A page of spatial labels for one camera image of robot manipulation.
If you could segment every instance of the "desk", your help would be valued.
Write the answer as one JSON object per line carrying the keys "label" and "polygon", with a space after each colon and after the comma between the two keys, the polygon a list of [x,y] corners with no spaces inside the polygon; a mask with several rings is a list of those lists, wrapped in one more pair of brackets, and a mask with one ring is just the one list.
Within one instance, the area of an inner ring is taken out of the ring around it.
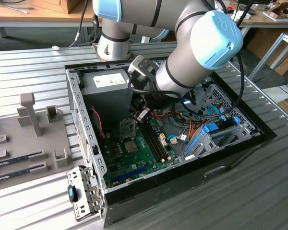
{"label": "desk", "polygon": [[[79,26],[81,13],[84,7],[85,1],[79,3],[79,5],[70,13],[60,13],[55,11],[46,10],[40,7],[35,7],[35,10],[27,10],[29,13],[20,13],[13,11],[0,4],[0,27],[16,26],[16,27],[73,27]],[[28,7],[30,0],[23,3],[15,4],[17,7]],[[93,7],[92,1],[89,0],[86,12],[84,15],[83,26],[93,26]]]}
{"label": "desk", "polygon": [[[238,4],[231,0],[231,6],[236,9]],[[265,10],[255,9],[256,15],[251,15],[249,19],[244,19],[240,25],[243,37],[247,34],[250,28],[288,28],[288,23],[276,23],[272,19],[264,16]]]}
{"label": "desk", "polygon": [[[134,55],[146,58],[166,57],[175,47],[173,42],[131,44]],[[64,113],[73,163],[83,164],[64,66],[96,61],[90,47],[0,52],[0,116],[16,115],[17,94],[23,92],[35,93],[36,110],[56,104]],[[239,71],[228,64],[217,72],[239,93]],[[288,229],[288,115],[248,79],[242,99],[276,139],[234,170],[107,230]],[[67,186],[62,172],[0,190],[0,229],[101,230],[98,215],[75,221]]]}

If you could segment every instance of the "metal bracket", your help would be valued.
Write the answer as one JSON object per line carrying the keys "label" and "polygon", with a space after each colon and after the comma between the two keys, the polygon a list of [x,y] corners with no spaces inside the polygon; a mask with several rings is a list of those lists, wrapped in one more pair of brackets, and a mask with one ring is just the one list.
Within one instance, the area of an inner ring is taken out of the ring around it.
{"label": "metal bracket", "polygon": [[102,197],[92,168],[78,166],[67,172],[70,202],[77,221],[99,212]]}

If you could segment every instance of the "wooden table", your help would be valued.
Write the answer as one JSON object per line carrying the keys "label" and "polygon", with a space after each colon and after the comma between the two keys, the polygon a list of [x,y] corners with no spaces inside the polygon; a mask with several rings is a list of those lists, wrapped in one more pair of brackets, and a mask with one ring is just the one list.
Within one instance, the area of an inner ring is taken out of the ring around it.
{"label": "wooden table", "polygon": [[[14,4],[17,7],[29,7],[31,0]],[[6,37],[4,27],[78,27],[85,1],[82,1],[70,14],[55,12],[34,6],[28,14],[17,12],[0,4],[0,32]],[[93,26],[93,7],[89,0],[84,15],[83,27]]]}
{"label": "wooden table", "polygon": [[[238,4],[233,0],[230,2],[231,6],[236,9]],[[288,23],[277,23],[264,16],[263,12],[266,12],[265,10],[255,9],[255,11],[256,15],[251,15],[249,19],[244,19],[240,25],[243,36],[247,34],[250,28],[288,28]]]}

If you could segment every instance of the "blue joint cap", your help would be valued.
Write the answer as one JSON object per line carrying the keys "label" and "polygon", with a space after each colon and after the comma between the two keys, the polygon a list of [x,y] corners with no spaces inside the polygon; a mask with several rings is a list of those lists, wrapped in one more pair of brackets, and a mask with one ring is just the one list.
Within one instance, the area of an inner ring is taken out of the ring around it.
{"label": "blue joint cap", "polygon": [[163,39],[165,38],[169,33],[169,30],[163,30],[157,37],[153,37],[153,39]]}
{"label": "blue joint cap", "polygon": [[208,70],[223,67],[242,47],[243,37],[235,22],[219,11],[209,11],[191,30],[191,49]]}
{"label": "blue joint cap", "polygon": [[218,130],[219,127],[215,123],[208,123],[204,125],[203,129],[207,132],[210,133],[212,131]]}
{"label": "blue joint cap", "polygon": [[98,17],[121,21],[121,0],[93,0],[93,6]]}
{"label": "blue joint cap", "polygon": [[69,196],[72,196],[72,195],[73,195],[72,188],[70,188],[68,192],[69,192]]}
{"label": "blue joint cap", "polygon": [[234,122],[236,122],[236,124],[239,124],[241,122],[240,118],[238,118],[237,116],[234,116]]}

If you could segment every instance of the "red wire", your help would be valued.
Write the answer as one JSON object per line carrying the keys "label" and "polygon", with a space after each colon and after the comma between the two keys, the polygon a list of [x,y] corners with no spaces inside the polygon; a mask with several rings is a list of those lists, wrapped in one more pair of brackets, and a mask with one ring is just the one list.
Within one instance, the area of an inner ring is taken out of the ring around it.
{"label": "red wire", "polygon": [[99,116],[99,114],[96,112],[95,109],[92,109],[92,108],[91,108],[91,110],[97,115],[98,120],[99,120],[99,124],[100,124],[100,144],[101,144],[101,141],[102,141],[102,124],[101,124],[101,119],[100,119],[100,116]]}

